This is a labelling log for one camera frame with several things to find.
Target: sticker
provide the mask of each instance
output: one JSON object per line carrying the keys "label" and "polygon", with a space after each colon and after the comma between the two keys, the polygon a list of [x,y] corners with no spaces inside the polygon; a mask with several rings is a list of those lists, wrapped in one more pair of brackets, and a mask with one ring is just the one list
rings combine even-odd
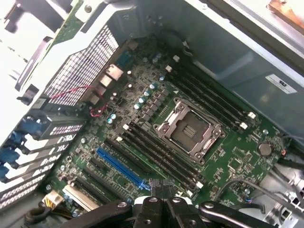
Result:
{"label": "sticker", "polygon": [[274,74],[266,76],[266,79],[269,82],[271,82],[272,84],[274,84],[276,87],[278,87],[279,89],[281,89],[286,94],[294,94],[294,93],[297,92],[289,84],[287,84],[286,82],[284,82],[282,79],[280,79],[278,76],[276,76]]}

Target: blue pcie slot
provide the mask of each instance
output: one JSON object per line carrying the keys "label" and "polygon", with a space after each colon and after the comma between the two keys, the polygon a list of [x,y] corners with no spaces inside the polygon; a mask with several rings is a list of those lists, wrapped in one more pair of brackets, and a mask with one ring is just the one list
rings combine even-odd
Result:
{"label": "blue pcie slot", "polygon": [[97,154],[105,159],[106,162],[110,163],[115,169],[125,175],[129,180],[135,183],[140,189],[146,189],[150,191],[150,187],[144,183],[144,180],[140,179],[134,172],[129,170],[123,164],[121,164],[117,159],[115,159],[112,155],[106,152],[103,148],[99,147],[97,149]]}

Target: motherboard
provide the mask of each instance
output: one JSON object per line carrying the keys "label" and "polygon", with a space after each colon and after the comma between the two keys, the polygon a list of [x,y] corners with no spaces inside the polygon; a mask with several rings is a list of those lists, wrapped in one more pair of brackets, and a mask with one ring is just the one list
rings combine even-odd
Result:
{"label": "motherboard", "polygon": [[[260,183],[279,159],[280,131],[188,56],[156,37],[129,40],[115,55],[105,75],[119,80],[103,78],[99,115],[42,186],[71,211],[149,196],[155,179],[170,180],[174,195],[196,205],[231,179]],[[221,203],[245,202],[252,192],[235,183]]]}

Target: cpu socket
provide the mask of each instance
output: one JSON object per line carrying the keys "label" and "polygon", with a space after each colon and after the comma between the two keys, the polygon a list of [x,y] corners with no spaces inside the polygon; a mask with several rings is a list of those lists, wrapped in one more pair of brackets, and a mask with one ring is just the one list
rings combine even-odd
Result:
{"label": "cpu socket", "polygon": [[169,146],[185,152],[193,161],[204,164],[204,156],[219,137],[225,137],[221,124],[191,102],[175,98],[173,111],[161,125],[157,135]]}

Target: white pci slot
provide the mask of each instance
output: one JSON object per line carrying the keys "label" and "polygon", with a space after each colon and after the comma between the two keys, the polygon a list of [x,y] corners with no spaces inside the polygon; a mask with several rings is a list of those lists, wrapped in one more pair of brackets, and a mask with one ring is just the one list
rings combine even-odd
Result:
{"label": "white pci slot", "polygon": [[99,207],[97,204],[92,202],[85,194],[71,187],[70,185],[66,185],[62,189],[62,191],[86,211],[91,211]]}

